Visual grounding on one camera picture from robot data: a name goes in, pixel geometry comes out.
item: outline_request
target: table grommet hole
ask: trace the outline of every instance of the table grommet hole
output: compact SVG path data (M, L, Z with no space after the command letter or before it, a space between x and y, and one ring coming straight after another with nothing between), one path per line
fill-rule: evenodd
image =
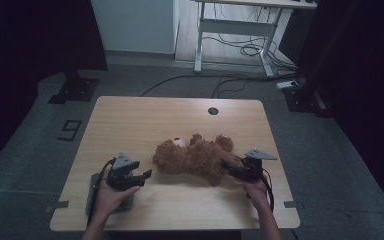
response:
M211 107L211 108L208 109L208 113L211 114L211 115L217 115L218 114L218 109L214 108L214 107Z

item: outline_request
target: floor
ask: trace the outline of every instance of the floor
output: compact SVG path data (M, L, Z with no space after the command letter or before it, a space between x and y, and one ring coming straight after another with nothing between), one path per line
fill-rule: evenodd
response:
M153 66L149 63L156 59L109 60L108 72L81 72L83 77L100 79L91 102L48 104L64 77L57 74L40 82L34 106L0 153L0 239L80 238L81 232L49 228L50 207L58 202L99 96L140 96L166 79L190 76L168 81L145 96L211 98L220 80L211 76L259 74L220 70L213 64L197 77L191 68L173 61ZM264 104L301 219L299 228L281 230L283 238L384 239L384 194L363 160L333 119L290 112L276 89L281 81L229 82L221 86L220 90L228 91L220 98L257 99ZM67 120L82 124L73 141L60 141ZM259 232L242 231L241 238L259 239Z

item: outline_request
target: black tripod base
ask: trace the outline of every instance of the black tripod base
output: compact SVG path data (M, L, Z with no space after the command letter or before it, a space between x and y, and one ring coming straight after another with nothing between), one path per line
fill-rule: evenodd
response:
M301 89L283 89L286 103L291 112L314 113L317 117L331 117L326 109L321 109L314 96L304 96Z
M69 88L67 82L57 95L49 99L49 104L64 104L66 101L90 102L99 85L98 79L81 79L81 84L75 89Z

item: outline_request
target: black curtain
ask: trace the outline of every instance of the black curtain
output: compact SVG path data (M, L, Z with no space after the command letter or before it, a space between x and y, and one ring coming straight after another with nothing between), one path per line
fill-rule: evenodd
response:
M0 0L0 150L30 110L37 83L66 69L107 70L89 0Z
M384 191L384 0L321 2L300 64Z

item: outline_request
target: standing desk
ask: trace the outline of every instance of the standing desk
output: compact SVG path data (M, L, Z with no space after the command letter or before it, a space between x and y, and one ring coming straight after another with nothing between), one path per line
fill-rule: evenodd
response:
M217 115L209 113L218 110ZM152 97L100 97L89 120L59 201L54 231L84 231L90 177L120 152L140 161L135 175L152 169L152 177L134 195L133 208L113 214L105 227L116 231L257 229L258 215L240 184L229 177L218 187L189 174L161 173L152 163L159 144L200 133L207 140L219 134L232 138L233 153L244 156L258 148L278 158L263 161L272 178L274 216L280 228L297 228L296 208L264 107L257 100Z
M195 68L196 73L201 72L202 64L202 34L204 32L209 33L225 33L225 34L236 34L236 35L249 35L267 37L267 41L264 44L263 51L260 52L259 56L263 63L264 70L268 77L273 77L273 70L270 66L268 59L268 52L270 45L273 41L276 28L284 8L291 9L315 9L317 4L315 2L307 3L304 0L299 2L292 0L194 0L201 2L201 13L199 18L198 28L198 45L196 47L195 54ZM221 4L236 4L236 5L252 5L252 6L265 6L265 7L276 7L278 11L275 19L271 23L259 23L259 22L243 22L243 21L231 21L231 20L220 20L220 19L206 19L204 18L205 3L221 3Z

